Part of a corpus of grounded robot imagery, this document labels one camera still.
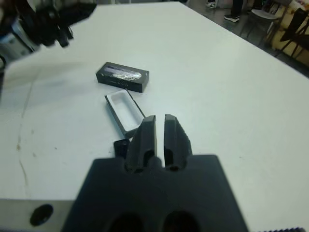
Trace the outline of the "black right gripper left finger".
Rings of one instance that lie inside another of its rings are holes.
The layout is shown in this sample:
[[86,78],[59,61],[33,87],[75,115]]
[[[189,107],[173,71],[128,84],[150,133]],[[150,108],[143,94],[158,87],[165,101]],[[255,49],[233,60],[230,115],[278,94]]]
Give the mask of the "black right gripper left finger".
[[143,119],[129,144],[124,168],[130,174],[150,172],[156,160],[156,117]]

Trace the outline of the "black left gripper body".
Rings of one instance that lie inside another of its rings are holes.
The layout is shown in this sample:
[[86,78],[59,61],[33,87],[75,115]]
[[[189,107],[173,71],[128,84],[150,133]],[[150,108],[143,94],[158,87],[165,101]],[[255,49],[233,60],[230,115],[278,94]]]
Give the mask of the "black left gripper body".
[[2,0],[0,2],[0,40],[14,37],[24,46],[67,47],[73,39],[72,0]]

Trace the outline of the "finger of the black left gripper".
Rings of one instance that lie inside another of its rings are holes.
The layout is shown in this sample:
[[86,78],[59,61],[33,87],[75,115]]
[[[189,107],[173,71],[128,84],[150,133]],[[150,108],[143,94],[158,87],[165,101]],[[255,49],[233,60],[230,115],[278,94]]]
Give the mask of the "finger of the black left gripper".
[[96,0],[79,0],[70,6],[70,24],[78,23],[90,17],[97,7]]

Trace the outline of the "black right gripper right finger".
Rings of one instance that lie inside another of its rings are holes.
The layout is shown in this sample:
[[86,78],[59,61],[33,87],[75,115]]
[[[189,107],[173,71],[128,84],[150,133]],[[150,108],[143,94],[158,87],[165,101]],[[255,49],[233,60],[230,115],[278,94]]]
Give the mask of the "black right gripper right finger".
[[191,142],[177,117],[165,114],[164,122],[164,160],[170,171],[186,167],[187,159],[193,154]]

